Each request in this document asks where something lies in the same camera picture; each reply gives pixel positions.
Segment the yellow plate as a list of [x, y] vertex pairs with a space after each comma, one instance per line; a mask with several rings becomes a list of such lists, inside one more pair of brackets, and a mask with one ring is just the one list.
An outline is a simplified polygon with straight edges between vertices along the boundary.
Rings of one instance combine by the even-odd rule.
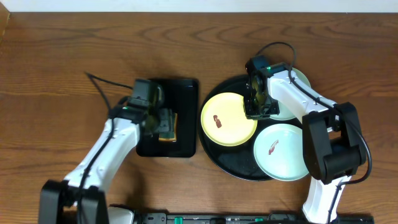
[[200, 122], [209, 139], [227, 147], [245, 143], [257, 128], [257, 121], [246, 117], [244, 97], [231, 92], [211, 97], [203, 106]]

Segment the green yellow sponge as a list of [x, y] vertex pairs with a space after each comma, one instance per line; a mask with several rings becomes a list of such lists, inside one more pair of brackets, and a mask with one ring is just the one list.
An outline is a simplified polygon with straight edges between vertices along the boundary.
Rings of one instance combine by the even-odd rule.
[[177, 141], [177, 113], [171, 113], [171, 125], [166, 132], [159, 133], [159, 141], [161, 142], [176, 142]]

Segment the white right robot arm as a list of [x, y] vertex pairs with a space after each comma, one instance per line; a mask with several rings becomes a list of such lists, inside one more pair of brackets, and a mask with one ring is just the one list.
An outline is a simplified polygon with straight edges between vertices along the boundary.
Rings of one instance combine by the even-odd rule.
[[365, 181], [372, 169], [356, 108], [322, 97], [286, 63], [246, 64], [244, 109], [249, 119], [266, 119], [284, 104], [302, 124], [302, 154], [312, 180], [303, 214], [310, 223], [336, 223], [346, 185]]

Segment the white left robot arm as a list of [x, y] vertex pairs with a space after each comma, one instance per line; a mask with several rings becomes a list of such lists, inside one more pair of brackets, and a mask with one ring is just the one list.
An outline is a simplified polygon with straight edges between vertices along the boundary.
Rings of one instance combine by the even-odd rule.
[[153, 133], [164, 104], [163, 88], [138, 81], [131, 96], [108, 108], [104, 129], [80, 164], [60, 181], [48, 180], [40, 192], [39, 223], [62, 223], [64, 209], [76, 206], [77, 223], [134, 223], [135, 214], [122, 206], [108, 206], [106, 191], [143, 130]]

